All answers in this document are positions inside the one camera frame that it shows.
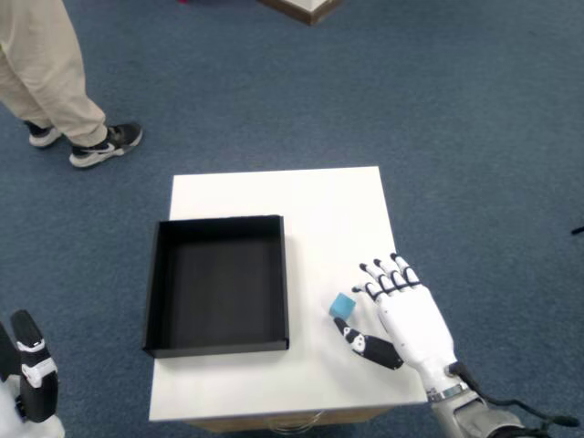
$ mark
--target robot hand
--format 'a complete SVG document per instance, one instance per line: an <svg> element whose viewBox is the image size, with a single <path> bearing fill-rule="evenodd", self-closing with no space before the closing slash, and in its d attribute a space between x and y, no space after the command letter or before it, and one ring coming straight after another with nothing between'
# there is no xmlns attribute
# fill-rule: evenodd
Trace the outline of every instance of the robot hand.
<svg viewBox="0 0 584 438"><path fill-rule="evenodd" d="M362 335L356 329L349 327L342 318L335 318L335 324L345 340L350 344L352 350L362 358L371 360L390 370L397 370L403 365L402 358L400 358L393 344L387 340Z"/></svg>
<svg viewBox="0 0 584 438"><path fill-rule="evenodd" d="M354 287L353 292L365 292L375 302L398 355L418 371L429 398L462 391L462 381L446 372L456 362L450 331L430 290L413 269L395 254L391 260L374 260L373 265L360 268L373 281Z"/></svg>
<svg viewBox="0 0 584 438"><path fill-rule="evenodd" d="M16 348L0 324L0 438L62 438L57 366L28 312L12 316Z"/></svg>

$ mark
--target black box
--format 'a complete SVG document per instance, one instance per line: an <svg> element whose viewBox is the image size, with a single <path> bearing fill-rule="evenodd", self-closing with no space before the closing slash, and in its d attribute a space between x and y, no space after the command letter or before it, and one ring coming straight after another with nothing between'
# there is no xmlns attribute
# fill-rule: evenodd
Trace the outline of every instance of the black box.
<svg viewBox="0 0 584 438"><path fill-rule="evenodd" d="M288 345L281 216L158 224L144 351L170 358Z"/></svg>

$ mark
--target beige pants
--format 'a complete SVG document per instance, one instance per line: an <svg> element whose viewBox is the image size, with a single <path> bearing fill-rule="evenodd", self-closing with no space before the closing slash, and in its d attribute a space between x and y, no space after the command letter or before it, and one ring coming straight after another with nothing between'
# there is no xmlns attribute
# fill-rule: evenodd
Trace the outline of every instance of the beige pants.
<svg viewBox="0 0 584 438"><path fill-rule="evenodd" d="M0 100L12 113L53 125L79 146L106 138L62 0L0 0L0 46Z"/></svg>

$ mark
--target white sole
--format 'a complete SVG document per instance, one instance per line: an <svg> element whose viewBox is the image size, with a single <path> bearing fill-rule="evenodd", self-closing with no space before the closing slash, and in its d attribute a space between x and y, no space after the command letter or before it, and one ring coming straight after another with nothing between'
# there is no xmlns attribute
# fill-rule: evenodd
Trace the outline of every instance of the white sole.
<svg viewBox="0 0 584 438"><path fill-rule="evenodd" d="M104 162L111 157L121 157L122 155L125 155L126 153L134 149L136 146L138 146L141 140L142 130L140 130L140 133L138 134L138 137L136 137L136 140L134 140L132 143L126 146L125 149L119 148L110 153L92 153L88 157L85 157L81 160L71 153L69 155L69 162L77 168L86 169L88 167L95 166L96 164L100 164L101 162Z"/></svg>
<svg viewBox="0 0 584 438"><path fill-rule="evenodd" d="M43 149L53 144L60 136L61 133L57 130L57 128L53 127L44 137L34 137L32 135L28 136L28 142L36 148Z"/></svg>

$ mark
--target sneaker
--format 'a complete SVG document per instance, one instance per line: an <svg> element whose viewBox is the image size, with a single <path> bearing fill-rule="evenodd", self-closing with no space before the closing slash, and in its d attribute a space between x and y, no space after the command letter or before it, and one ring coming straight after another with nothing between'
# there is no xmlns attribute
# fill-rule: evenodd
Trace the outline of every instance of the sneaker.
<svg viewBox="0 0 584 438"><path fill-rule="evenodd" d="M142 128L138 123L108 126L108 136L100 144L84 148L73 145L69 161L75 167L87 168L106 161L111 157L120 157L131 151L142 138Z"/></svg>
<svg viewBox="0 0 584 438"><path fill-rule="evenodd" d="M28 142L36 148L46 148L61 136L61 133L54 126L39 128L36 124L30 121L25 121L25 125L30 131Z"/></svg>

